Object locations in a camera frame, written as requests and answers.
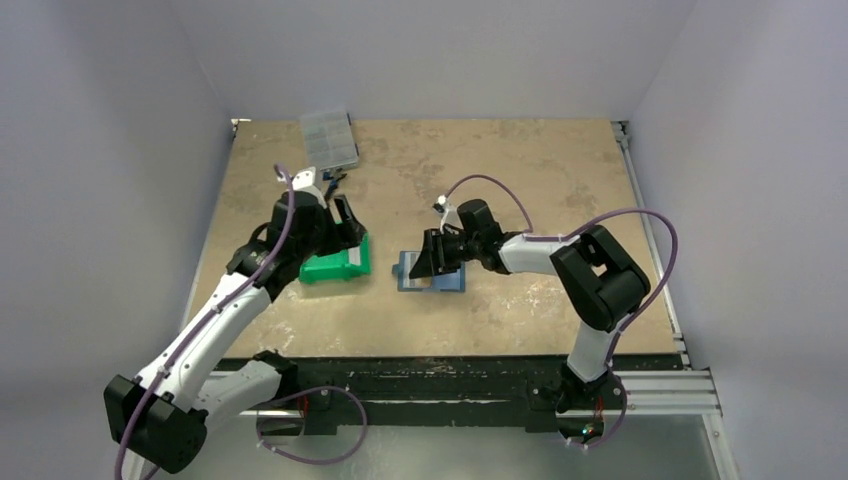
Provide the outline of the blue card holder wallet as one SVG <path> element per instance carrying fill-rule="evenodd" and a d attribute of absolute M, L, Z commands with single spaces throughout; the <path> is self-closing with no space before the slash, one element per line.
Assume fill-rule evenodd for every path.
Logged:
<path fill-rule="evenodd" d="M 434 277 L 412 279 L 410 272 L 420 255 L 419 251 L 401 251 L 398 261 L 392 266 L 398 292 L 463 293 L 466 287 L 466 268 L 461 263 L 455 271 Z"/>

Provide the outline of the green plastic bin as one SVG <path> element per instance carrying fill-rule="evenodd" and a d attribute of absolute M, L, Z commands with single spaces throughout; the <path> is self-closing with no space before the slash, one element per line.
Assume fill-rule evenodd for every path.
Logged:
<path fill-rule="evenodd" d="M 316 284 L 325 281 L 349 281 L 354 278 L 368 276 L 359 275 L 349 268 L 347 250 L 326 256 L 313 256 L 300 267 L 298 279 L 301 283 Z"/>

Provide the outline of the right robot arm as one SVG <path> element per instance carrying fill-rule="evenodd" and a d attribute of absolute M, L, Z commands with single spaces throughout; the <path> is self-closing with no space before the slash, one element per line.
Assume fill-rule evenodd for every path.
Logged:
<path fill-rule="evenodd" d="M 453 208 L 445 200 L 437 228 L 425 230 L 420 253 L 405 276 L 435 278 L 476 261 L 501 274 L 555 276 L 581 322 L 561 381 L 564 399 L 584 407 L 611 375 L 621 331 L 654 298 L 644 270 L 604 226 L 590 223 L 566 238 L 505 231 L 482 199 Z"/>

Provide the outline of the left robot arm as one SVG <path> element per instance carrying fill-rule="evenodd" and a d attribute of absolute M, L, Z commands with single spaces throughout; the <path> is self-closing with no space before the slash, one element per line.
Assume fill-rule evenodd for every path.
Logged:
<path fill-rule="evenodd" d="M 261 351 L 239 370 L 214 381 L 210 375 L 243 330 L 297 280 L 313 256 L 362 244 L 365 226 L 348 199 L 326 200 L 310 189 L 288 191 L 270 221 L 236 250 L 201 311 L 150 364 L 131 378 L 115 376 L 103 396 L 118 453 L 117 479 L 150 479 L 184 470 L 210 433 L 257 405 L 305 408 L 314 396 L 340 393 L 368 417 L 361 400 L 334 384 L 307 385 L 296 363 Z"/>

